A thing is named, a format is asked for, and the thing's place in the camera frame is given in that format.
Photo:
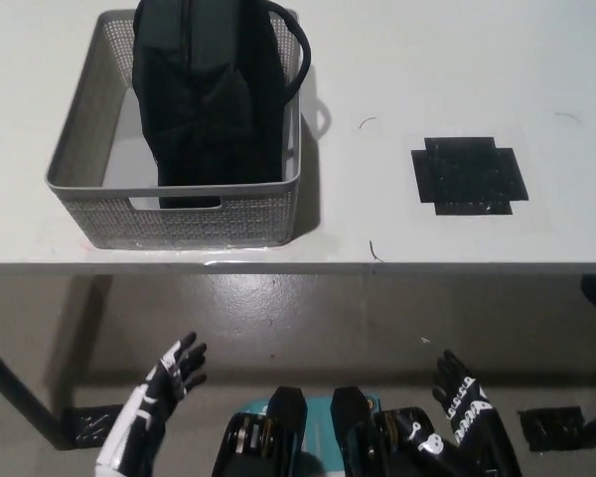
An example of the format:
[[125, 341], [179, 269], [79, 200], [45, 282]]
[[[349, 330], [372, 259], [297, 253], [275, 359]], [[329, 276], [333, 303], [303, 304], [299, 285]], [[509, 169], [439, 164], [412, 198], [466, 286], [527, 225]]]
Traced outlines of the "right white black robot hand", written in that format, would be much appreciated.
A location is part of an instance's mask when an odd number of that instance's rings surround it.
[[436, 361], [433, 397], [442, 406], [459, 446], [474, 436], [482, 415], [495, 408], [466, 365], [450, 350]]

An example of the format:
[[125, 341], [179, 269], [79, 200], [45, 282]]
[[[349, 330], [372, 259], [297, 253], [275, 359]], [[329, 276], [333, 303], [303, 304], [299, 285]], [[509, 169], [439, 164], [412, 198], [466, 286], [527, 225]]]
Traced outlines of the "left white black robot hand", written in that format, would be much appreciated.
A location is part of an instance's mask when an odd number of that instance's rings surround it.
[[190, 332], [172, 345], [145, 378], [145, 398], [149, 403], [165, 403], [174, 408], [195, 387], [207, 380], [202, 370], [206, 343], [197, 342]]

